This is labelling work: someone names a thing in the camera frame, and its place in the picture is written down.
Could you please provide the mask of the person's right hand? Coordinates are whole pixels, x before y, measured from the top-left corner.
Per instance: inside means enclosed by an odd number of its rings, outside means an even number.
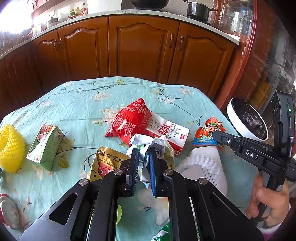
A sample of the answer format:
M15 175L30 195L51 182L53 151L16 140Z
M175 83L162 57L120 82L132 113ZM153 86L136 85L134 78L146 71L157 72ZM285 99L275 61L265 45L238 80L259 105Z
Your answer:
M256 176L252 188L251 199L245 211L246 216L256 218L259 215L257 202L261 202L271 208L265 218L265 226L268 228L283 222L289 212L289 186L285 180L281 191L273 191L264 187L261 172Z

